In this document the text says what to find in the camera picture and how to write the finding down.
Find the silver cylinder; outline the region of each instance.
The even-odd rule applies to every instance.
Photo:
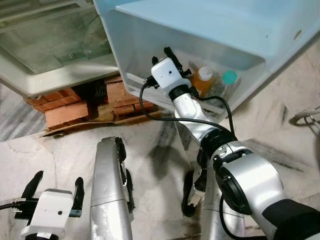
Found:
[[[223,165],[236,179],[248,201],[252,218],[268,239],[277,228],[263,216],[270,205],[287,199],[277,170],[260,155],[251,153]]]
[[[114,137],[98,143],[91,194],[92,240],[132,240],[129,211]]]
[[[212,161],[207,164],[206,189],[201,223],[201,240],[231,240],[224,231],[220,216],[219,202],[221,191],[216,181]],[[226,203],[223,204],[223,217],[227,228],[236,236],[245,236],[244,216],[233,211]]]

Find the teal bottle cap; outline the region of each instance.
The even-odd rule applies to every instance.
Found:
[[[234,71],[226,71],[223,74],[222,81],[224,84],[232,85],[237,80],[237,74]]]

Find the bottle cap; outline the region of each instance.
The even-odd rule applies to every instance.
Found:
[[[209,81],[212,78],[214,72],[210,70],[207,66],[203,66],[198,71],[198,77],[202,81]]]
[[[237,80],[237,74],[234,71],[226,71],[223,74],[222,81],[224,84],[232,85]]]

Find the marble floor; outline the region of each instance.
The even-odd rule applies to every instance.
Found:
[[[0,142],[42,132],[45,128],[44,114],[0,83]]]
[[[312,125],[291,125],[289,119],[319,105],[320,40],[233,114],[238,139],[271,161],[280,173],[285,193],[318,210],[319,131]],[[221,124],[228,127],[226,119]],[[40,137],[38,132],[44,128],[42,113],[0,85],[0,204],[21,195],[40,169],[44,177],[37,195],[47,188],[73,191],[75,179],[82,176],[87,193],[83,216],[68,221],[66,239],[89,239],[96,145],[102,138],[118,136],[127,148],[126,165],[134,184],[133,239],[200,239],[201,211],[193,218],[181,213],[184,175],[192,168],[199,149],[183,127],[177,127],[181,139],[173,123],[162,122],[103,127],[62,138]],[[13,216],[10,210],[0,212],[0,240],[16,239],[25,226]],[[245,221],[249,236],[261,234],[251,218]]]

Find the orange bottle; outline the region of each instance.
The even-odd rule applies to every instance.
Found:
[[[201,98],[206,96],[206,93],[212,86],[214,72],[207,66],[199,68],[192,77],[192,86],[196,88]]]

